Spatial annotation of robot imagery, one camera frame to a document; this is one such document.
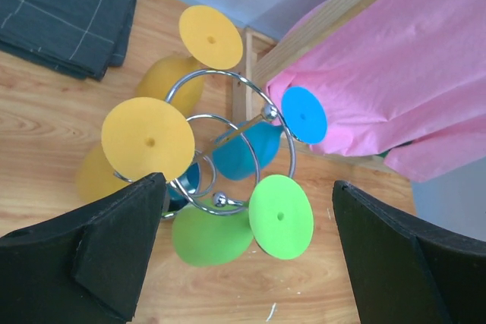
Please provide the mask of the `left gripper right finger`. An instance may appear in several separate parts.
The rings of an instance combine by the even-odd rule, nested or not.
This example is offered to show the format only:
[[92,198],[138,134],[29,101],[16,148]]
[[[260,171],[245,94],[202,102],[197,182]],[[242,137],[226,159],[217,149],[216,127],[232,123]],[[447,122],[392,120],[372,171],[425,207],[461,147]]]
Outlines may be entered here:
[[333,211],[362,323],[483,323],[485,243],[390,206],[347,181]]

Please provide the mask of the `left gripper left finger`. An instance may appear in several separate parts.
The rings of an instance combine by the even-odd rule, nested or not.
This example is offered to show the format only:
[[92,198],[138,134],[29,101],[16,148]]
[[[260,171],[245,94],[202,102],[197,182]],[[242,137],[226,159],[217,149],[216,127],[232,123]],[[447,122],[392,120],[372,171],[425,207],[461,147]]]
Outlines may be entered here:
[[1,238],[3,323],[127,323],[159,227],[166,179],[152,173],[107,197]]

